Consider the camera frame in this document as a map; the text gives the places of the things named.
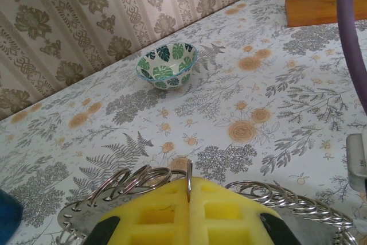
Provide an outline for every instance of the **spiral binding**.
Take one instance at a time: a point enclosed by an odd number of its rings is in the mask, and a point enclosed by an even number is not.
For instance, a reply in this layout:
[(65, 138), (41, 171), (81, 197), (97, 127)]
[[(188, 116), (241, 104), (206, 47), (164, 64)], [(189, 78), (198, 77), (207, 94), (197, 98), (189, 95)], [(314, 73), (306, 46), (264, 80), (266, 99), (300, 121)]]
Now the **spiral binding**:
[[(135, 173), (124, 168), (106, 182), (99, 189), (92, 192), (85, 200), (78, 201), (66, 206), (58, 214), (58, 223), (63, 228), (62, 233), (56, 238), (57, 245), (83, 244), (87, 235), (73, 228), (73, 214), (81, 212), (82, 209), (98, 208), (103, 202), (111, 203), (124, 196), (137, 196), (159, 188), (178, 178), (191, 179), (192, 163), (188, 162), (188, 173), (183, 170), (170, 170), (168, 168), (152, 168), (143, 166)], [(289, 208), (291, 214), (303, 216), (306, 220), (335, 226), (335, 237), (333, 245), (357, 245), (356, 239), (349, 232), (353, 228), (353, 221), (343, 213), (330, 208), (326, 204), (297, 195), (293, 191), (278, 185), (257, 181), (236, 181), (225, 186), (234, 192), (257, 201), (267, 207)], [(190, 185), (188, 186), (188, 200), (190, 197)]]

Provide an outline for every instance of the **wooden block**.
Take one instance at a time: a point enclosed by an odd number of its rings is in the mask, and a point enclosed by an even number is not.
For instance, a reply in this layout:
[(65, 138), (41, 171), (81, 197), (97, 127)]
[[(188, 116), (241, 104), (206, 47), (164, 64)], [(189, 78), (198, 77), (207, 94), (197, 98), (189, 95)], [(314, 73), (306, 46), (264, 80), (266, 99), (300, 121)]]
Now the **wooden block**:
[[(288, 27), (336, 23), (337, 0), (286, 0)], [(367, 0), (354, 0), (356, 20), (367, 20)]]

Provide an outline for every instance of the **floral tablecloth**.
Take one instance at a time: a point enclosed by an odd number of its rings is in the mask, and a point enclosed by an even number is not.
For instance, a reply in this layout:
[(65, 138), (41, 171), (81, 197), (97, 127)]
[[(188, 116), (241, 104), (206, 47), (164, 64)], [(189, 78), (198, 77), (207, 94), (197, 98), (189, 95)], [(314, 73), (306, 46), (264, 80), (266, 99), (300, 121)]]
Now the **floral tablecloth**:
[[(356, 26), (367, 60), (367, 21)], [(139, 57), (175, 41), (200, 51), (189, 82), (138, 79)], [(54, 244), (57, 213), (123, 167), (188, 158), (216, 183), (323, 201), (355, 219), (362, 244), (367, 198), (348, 185), (345, 139), (366, 127), (337, 25), (287, 28), (284, 0), (242, 0), (0, 123), (0, 187), (25, 207), (10, 244)]]

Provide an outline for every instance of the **bowl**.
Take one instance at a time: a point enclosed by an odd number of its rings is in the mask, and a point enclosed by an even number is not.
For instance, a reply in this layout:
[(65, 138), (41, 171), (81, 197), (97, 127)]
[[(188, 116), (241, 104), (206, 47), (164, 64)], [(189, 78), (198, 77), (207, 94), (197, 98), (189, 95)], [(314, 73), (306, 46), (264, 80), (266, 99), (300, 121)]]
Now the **bowl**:
[(136, 66), (138, 76), (162, 90), (174, 90), (188, 82), (198, 50), (189, 43), (172, 43), (145, 54)]

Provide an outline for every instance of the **purple cable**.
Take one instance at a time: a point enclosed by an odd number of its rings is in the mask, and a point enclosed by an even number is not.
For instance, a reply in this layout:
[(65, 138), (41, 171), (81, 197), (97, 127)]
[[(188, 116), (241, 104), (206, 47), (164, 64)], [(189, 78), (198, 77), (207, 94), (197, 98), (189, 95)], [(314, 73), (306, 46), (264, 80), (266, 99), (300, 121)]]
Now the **purple cable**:
[(357, 95), (367, 115), (367, 70), (354, 24), (354, 0), (337, 0), (340, 40)]

